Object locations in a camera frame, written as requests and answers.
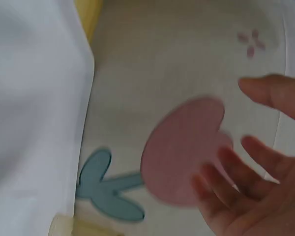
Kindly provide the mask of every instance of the hand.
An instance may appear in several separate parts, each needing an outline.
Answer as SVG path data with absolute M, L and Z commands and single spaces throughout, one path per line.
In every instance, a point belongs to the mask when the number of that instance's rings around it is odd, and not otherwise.
M 241 79 L 240 89 L 254 102 L 295 119 L 295 79 L 270 75 Z M 241 140 L 247 153 L 280 183 L 264 180 L 227 148 L 218 156 L 235 190 L 211 164 L 192 179 L 199 210 L 217 236 L 295 236 L 295 158 L 266 147 L 256 138 Z

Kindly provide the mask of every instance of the yellow object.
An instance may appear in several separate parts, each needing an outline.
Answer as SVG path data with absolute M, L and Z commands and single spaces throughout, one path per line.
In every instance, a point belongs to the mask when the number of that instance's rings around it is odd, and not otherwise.
M 63 215 L 56 215 L 50 225 L 48 236 L 124 236 L 92 223 Z
M 103 0 L 75 0 L 75 5 L 88 41 L 91 42 Z

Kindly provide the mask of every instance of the blue stem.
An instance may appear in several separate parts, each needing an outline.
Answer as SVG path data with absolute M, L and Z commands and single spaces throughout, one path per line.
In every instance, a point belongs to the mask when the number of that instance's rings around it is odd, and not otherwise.
M 104 179 L 102 184 L 113 191 L 125 191 L 144 185 L 140 172 Z

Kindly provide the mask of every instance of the white surface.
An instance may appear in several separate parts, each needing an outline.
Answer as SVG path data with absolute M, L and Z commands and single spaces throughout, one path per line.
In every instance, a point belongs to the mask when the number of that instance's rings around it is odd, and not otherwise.
M 0 236 L 72 215 L 93 58 L 67 0 L 0 0 Z
M 205 94 L 224 101 L 222 128 L 252 167 L 255 163 L 239 143 L 243 134 L 295 151 L 289 145 L 295 141 L 295 124 L 278 111 L 252 103 L 237 87 L 241 76 L 295 73 L 295 42 L 289 40 L 295 37 L 295 12 L 287 13 L 290 8 L 295 8 L 292 0 L 106 1 L 93 43 L 96 83 L 80 169 L 95 149 L 106 146 L 113 155 L 108 175 L 139 170 L 145 142 L 162 117 L 182 101 Z M 246 45 L 238 43 L 236 34 L 254 28 L 266 51 L 247 59 Z M 88 201 L 78 200 L 76 213 L 127 236 L 213 235 L 196 209 L 166 206 L 145 188 L 125 195 L 145 209 L 142 223 L 110 219 Z

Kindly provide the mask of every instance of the finger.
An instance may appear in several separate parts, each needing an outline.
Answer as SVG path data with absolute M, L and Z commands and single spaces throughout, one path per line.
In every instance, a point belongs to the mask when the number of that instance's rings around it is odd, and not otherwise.
M 293 158 L 274 151 L 252 136 L 242 138 L 241 144 L 252 159 L 279 181 L 282 181 L 293 167 Z
M 229 148 L 221 148 L 218 156 L 225 172 L 234 181 L 239 191 L 249 198 L 259 201 L 277 185 L 261 178 Z
M 213 165 L 204 164 L 201 166 L 200 174 L 221 202 L 232 211 L 243 214 L 254 205 L 253 200 L 234 189 Z
M 239 87 L 254 102 L 278 109 L 295 119 L 295 79 L 282 75 L 242 78 Z
M 215 193 L 206 187 L 200 176 L 192 177 L 192 185 L 199 198 L 198 208 L 205 222 L 216 235 L 222 235 L 235 221 L 237 215 L 231 212 Z

